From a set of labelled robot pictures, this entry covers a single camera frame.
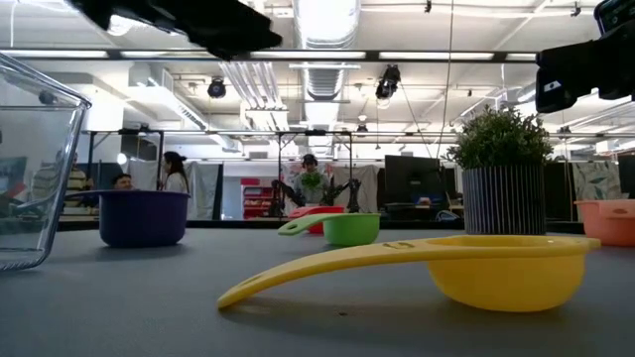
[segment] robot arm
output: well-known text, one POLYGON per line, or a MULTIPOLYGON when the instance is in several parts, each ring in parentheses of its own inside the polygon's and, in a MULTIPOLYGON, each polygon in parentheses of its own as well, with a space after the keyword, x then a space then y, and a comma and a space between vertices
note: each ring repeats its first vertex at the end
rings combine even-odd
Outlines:
POLYGON ((361 187, 361 181, 357 178, 350 179, 345 184, 340 184, 338 186, 333 185, 333 182, 330 182, 330 186, 324 193, 324 196, 321 200, 322 205, 332 206, 335 204, 335 199, 338 198, 342 192, 344 192, 347 188, 350 188, 350 198, 348 199, 348 211, 351 213, 359 212, 359 203, 357 202, 357 193, 359 192, 359 188, 361 187))
POLYGON ((298 207, 305 205, 302 196, 295 193, 286 183, 274 179, 271 182, 271 187, 274 189, 274 195, 271 199, 271 205, 269 206, 270 217, 282 217, 285 210, 285 196, 290 198, 291 201, 298 207))

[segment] computer monitor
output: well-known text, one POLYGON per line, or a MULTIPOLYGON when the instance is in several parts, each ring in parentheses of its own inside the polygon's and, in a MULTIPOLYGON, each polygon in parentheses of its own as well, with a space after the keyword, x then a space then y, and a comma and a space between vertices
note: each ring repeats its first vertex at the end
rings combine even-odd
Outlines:
POLYGON ((447 204, 443 168, 437 159, 386 156, 386 202, 447 204))

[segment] potted plant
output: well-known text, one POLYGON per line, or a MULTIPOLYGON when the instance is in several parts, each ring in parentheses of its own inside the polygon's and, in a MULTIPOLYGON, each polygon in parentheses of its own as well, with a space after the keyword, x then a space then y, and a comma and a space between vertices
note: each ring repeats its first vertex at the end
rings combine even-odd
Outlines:
POLYGON ((463 168, 468 234, 545 234, 543 167, 552 152, 536 116, 485 110, 463 125, 447 158, 463 168))

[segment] cable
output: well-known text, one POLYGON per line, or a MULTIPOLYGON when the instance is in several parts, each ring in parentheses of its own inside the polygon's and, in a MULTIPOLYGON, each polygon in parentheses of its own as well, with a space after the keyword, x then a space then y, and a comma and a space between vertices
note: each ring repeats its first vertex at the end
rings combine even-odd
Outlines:
POLYGON ((424 142, 424 146, 426 147, 426 151, 428 152, 428 156, 430 158, 433 157, 430 149, 428 148, 428 142, 424 137, 424 133, 421 131, 421 127, 419 126, 419 122, 417 121, 417 116, 415 115, 415 111, 413 110, 412 105, 410 105, 410 99, 408 99, 408 93, 406 93, 406 88, 404 87, 404 82, 401 82, 401 90, 404 92, 404 97, 406 98, 406 104, 408 104, 408 109, 410 110, 410 115, 413 117, 413 122, 415 122, 415 126, 417 126, 417 132, 421 135, 421 141, 424 142))
POLYGON ((15 34, 16 7, 20 4, 20 0, 15 0, 11 5, 11 17, 9 18, 9 47, 13 49, 13 39, 15 34))
POLYGON ((449 5, 450 15, 449 15, 449 44, 447 51, 450 53, 450 56, 447 57, 447 77, 445 79, 445 100, 444 100, 444 122, 441 126, 441 134, 439 135, 439 145, 437 146, 437 156, 435 159, 439 158, 439 152, 441 151, 441 143, 444 141, 444 129, 445 129, 445 115, 447 114, 447 95, 449 93, 449 74, 451 72, 452 66, 452 37, 454 36, 454 0, 451 1, 449 5))

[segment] person wearing headset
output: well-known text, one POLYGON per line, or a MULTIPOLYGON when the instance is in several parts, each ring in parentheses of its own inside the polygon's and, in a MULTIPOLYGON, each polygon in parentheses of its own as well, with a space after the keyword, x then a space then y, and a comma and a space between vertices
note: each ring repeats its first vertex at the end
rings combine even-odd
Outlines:
POLYGON ((302 197, 305 205, 319 205, 328 189, 328 178, 318 171, 318 159, 313 154, 304 155, 302 167, 305 171, 296 177, 294 192, 302 197))

